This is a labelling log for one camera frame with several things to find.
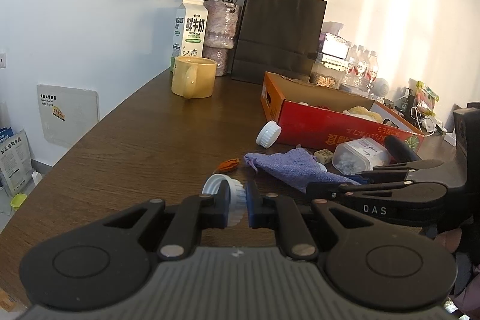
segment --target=brown table surface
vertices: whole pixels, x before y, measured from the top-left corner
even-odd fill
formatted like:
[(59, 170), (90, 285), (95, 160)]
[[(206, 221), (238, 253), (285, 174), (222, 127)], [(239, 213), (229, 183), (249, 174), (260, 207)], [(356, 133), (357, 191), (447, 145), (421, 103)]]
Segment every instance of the brown table surface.
[[(0, 234), (0, 287), (28, 304), (18, 277), (20, 259), (35, 244), (152, 198), (180, 203), (197, 194), (223, 160), (268, 150), (255, 139), (265, 124), (261, 86), (218, 77), (211, 98), (186, 100), (170, 91), (168, 70), (156, 76), (100, 121), (40, 182)], [(426, 139), (419, 155), (450, 160), (454, 149), (440, 137)], [(233, 178), (245, 183), (247, 167)], [(265, 173), (261, 192), (302, 194)], [(274, 234), (248, 229), (247, 219), (225, 230), (203, 232), (211, 246), (266, 246)]]

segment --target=purple towel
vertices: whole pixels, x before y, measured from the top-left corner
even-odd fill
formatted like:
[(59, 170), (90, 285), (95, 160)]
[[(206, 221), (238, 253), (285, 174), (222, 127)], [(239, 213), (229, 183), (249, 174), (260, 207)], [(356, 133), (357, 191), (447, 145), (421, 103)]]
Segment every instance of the purple towel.
[(306, 192), (306, 187), (310, 182), (358, 185), (358, 182), (344, 176), (320, 170), (315, 158), (303, 148), (294, 148), (287, 153), (274, 153), (273, 155), (247, 153), (243, 158), (255, 171), (258, 172), (258, 169), (261, 168), (303, 193)]

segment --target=small yellow container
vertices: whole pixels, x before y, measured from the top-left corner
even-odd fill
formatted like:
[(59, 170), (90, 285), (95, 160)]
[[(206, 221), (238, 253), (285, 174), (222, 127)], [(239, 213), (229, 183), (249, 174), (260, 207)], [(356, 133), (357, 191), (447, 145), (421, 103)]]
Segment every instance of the small yellow container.
[(27, 198), (26, 194), (23, 193), (18, 193), (15, 197), (13, 197), (10, 201), (10, 206), (14, 209), (14, 211), (17, 211), (19, 207), (23, 204), (23, 201), (25, 201)]

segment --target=milk carton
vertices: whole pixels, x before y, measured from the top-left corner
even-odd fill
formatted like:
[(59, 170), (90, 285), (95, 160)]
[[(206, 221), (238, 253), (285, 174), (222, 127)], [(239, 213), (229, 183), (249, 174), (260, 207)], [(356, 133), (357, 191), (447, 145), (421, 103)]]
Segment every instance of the milk carton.
[(202, 0), (182, 0), (173, 29), (170, 70), (173, 70), (177, 56), (202, 57), (207, 15), (208, 10)]

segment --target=orange box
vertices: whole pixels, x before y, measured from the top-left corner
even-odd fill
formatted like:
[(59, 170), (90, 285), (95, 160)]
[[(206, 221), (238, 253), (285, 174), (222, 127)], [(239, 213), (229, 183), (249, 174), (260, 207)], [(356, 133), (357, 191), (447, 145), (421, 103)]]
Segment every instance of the orange box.
[[(261, 101), (267, 120), (282, 128), (277, 140), (282, 144), (334, 151), (338, 144), (362, 137), (385, 145), (385, 136), (394, 135), (417, 151), (425, 138), (412, 124), (375, 100), (271, 72), (265, 72)], [(356, 106), (380, 114), (383, 124), (343, 114)]]

